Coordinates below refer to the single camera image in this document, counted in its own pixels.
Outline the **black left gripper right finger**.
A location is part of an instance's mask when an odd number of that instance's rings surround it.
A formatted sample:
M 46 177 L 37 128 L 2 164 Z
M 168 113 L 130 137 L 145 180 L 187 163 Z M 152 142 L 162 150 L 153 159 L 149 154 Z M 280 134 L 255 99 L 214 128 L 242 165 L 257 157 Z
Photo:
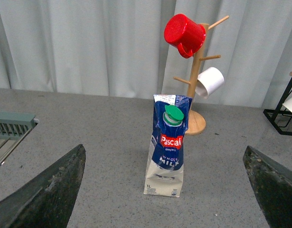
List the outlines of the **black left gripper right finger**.
M 292 171 L 251 146 L 243 162 L 269 227 L 292 228 Z

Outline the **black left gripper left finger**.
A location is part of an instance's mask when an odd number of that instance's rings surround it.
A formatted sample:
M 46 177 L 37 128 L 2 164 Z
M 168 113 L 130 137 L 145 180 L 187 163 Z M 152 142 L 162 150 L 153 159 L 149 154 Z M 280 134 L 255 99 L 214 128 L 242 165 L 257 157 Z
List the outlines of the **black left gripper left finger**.
M 85 169 L 77 145 L 17 191 L 0 201 L 0 228 L 65 228 Z

